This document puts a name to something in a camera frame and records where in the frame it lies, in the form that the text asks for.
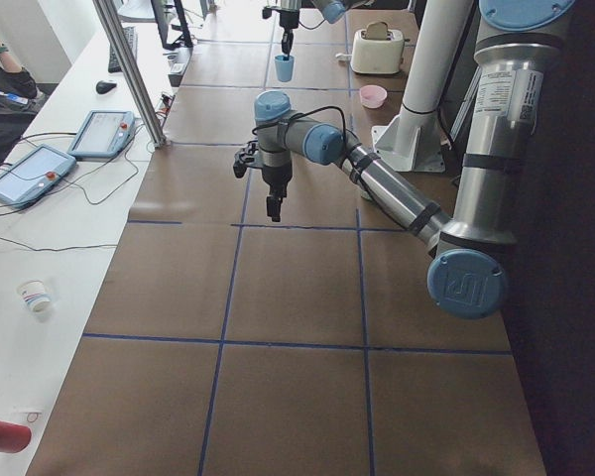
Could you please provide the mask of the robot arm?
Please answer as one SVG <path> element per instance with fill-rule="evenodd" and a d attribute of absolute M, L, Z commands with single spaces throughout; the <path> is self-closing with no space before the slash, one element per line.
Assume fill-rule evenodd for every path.
<path fill-rule="evenodd" d="M 511 211 L 525 149 L 536 126 L 544 74 L 561 54 L 574 10 L 570 1 L 429 1 L 400 112 L 372 130 L 365 146 L 345 126 L 293 109 L 282 91 L 259 94 L 252 140 L 234 158 L 241 178 L 261 172 L 268 216 L 279 221 L 293 157 L 335 165 L 431 256 L 427 288 L 448 313 L 478 319 L 496 312 L 509 289 L 516 239 Z M 442 173 L 440 102 L 469 28 L 478 29 L 475 95 L 455 208 L 445 212 L 407 180 Z"/>
<path fill-rule="evenodd" d="M 368 5 L 370 1 L 339 1 L 339 0 L 282 0 L 269 4 L 262 9 L 264 20 L 279 15 L 279 24 L 283 29 L 281 47 L 285 58 L 291 55 L 294 43 L 294 30 L 300 25 L 300 10 L 305 6 L 318 10 L 322 19 L 328 24 L 336 23 L 348 10 Z"/>

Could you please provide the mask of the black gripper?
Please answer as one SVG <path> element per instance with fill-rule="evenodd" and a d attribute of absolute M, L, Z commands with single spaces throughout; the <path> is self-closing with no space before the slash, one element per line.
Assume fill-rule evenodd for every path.
<path fill-rule="evenodd" d="M 281 221 L 283 198 L 287 196 L 288 184 L 293 177 L 293 163 L 289 151 L 270 152 L 252 140 L 234 155 L 233 171 L 241 179 L 248 169 L 262 171 L 263 181 L 270 187 L 266 197 L 267 216 L 273 222 Z"/>
<path fill-rule="evenodd" d="M 281 0 L 278 5 L 268 5 L 262 10 L 262 17 L 268 19 L 273 12 L 280 16 L 280 26 L 284 29 L 281 47 L 284 55 L 289 55 L 293 48 L 294 31 L 299 25 L 299 0 Z"/>

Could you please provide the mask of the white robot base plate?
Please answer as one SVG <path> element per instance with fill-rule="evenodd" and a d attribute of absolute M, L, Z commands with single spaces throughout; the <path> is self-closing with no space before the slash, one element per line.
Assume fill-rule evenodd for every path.
<path fill-rule="evenodd" d="M 402 109 L 388 125 L 373 126 L 371 137 L 374 150 L 397 172 L 445 171 L 436 113 Z"/>

